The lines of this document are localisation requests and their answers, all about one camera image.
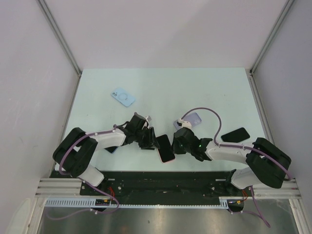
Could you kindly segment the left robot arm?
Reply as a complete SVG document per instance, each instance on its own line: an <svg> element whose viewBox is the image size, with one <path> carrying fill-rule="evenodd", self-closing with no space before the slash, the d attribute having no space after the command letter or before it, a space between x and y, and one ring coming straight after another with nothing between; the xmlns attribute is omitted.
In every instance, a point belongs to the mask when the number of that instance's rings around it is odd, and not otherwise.
<svg viewBox="0 0 312 234"><path fill-rule="evenodd" d="M59 165L61 175L79 178L89 183L97 195L102 195L107 191L108 183L103 173L90 164L94 153L134 142L143 150L160 148L149 118L138 113L134 113L130 121L114 125L109 131L87 133L79 127L72 129L55 149L53 160Z"/></svg>

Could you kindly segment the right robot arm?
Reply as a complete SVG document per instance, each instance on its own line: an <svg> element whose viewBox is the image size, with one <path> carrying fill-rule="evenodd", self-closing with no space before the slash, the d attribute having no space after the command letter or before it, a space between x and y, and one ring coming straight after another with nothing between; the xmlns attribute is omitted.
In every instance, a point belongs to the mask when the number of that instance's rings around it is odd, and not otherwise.
<svg viewBox="0 0 312 234"><path fill-rule="evenodd" d="M258 137L247 145L224 144L212 138L199 139L185 127L174 133L172 149L177 155L189 153L199 161L224 160L247 165L244 169L231 172L225 183L225 191L229 195L237 195L242 189L260 183L280 189L292 161L265 138Z"/></svg>

